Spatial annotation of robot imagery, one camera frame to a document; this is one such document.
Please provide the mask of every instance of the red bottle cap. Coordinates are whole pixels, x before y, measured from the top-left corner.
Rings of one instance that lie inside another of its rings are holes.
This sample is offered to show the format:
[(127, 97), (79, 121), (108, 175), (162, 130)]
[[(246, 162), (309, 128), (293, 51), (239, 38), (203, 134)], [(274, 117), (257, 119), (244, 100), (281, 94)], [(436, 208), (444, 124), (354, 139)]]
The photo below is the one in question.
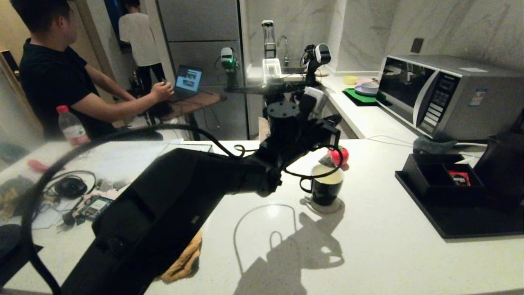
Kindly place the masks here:
[(57, 106), (57, 111), (59, 114), (63, 114), (69, 112), (69, 108), (67, 106)]

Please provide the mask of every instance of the person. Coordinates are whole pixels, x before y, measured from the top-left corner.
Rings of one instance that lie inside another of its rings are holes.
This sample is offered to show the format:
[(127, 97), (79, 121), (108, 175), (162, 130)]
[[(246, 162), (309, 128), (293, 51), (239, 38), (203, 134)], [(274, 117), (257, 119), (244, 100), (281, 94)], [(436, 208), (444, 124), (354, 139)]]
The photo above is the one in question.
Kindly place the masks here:
[[(11, 4), (31, 34), (24, 44), (20, 82), (46, 140), (64, 138), (57, 106), (69, 106), (88, 136), (96, 139), (116, 131), (111, 123), (140, 114), (174, 94), (170, 83), (157, 83), (149, 95), (136, 99), (82, 59), (69, 47), (77, 39), (69, 0), (11, 0)], [(125, 102), (106, 103), (95, 85)]]
[(149, 17), (140, 12), (139, 0), (124, 0), (128, 14), (118, 20), (120, 40), (131, 44), (133, 58), (138, 65), (137, 74), (142, 81), (144, 93), (151, 90), (151, 71), (160, 82), (166, 78), (160, 63), (155, 38), (149, 26)]

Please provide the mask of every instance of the refrigerator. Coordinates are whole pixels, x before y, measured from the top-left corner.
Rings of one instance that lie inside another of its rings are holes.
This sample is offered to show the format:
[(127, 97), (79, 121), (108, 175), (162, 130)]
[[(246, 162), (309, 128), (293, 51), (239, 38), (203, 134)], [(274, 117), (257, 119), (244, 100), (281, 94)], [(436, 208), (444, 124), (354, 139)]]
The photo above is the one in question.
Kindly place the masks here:
[(238, 0), (158, 0), (158, 8), (173, 68), (202, 69), (200, 90), (227, 97), (195, 113), (199, 128), (219, 140), (248, 139), (246, 95), (224, 92), (227, 76), (217, 61), (223, 47), (233, 48), (238, 85), (245, 85)]

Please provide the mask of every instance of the microwave control panel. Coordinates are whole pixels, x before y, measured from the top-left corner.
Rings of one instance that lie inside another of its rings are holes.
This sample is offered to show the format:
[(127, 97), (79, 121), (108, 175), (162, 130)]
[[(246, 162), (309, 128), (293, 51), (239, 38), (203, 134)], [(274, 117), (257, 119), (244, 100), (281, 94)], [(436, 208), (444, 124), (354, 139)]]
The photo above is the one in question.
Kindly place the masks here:
[(442, 72), (439, 73), (430, 103), (428, 104), (426, 111), (423, 113), (424, 119), (418, 128), (431, 136), (434, 135), (459, 81), (459, 77), (451, 76)]

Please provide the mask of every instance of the white t-shirt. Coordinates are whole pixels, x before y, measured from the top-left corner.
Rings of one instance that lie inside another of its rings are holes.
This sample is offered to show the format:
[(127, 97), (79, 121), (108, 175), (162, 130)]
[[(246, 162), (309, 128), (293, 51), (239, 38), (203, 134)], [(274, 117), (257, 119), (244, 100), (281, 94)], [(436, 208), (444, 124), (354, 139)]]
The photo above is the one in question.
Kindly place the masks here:
[(149, 26), (149, 17), (143, 13), (130, 13), (118, 21), (120, 40), (131, 43), (133, 57), (139, 67), (160, 63), (157, 45)]

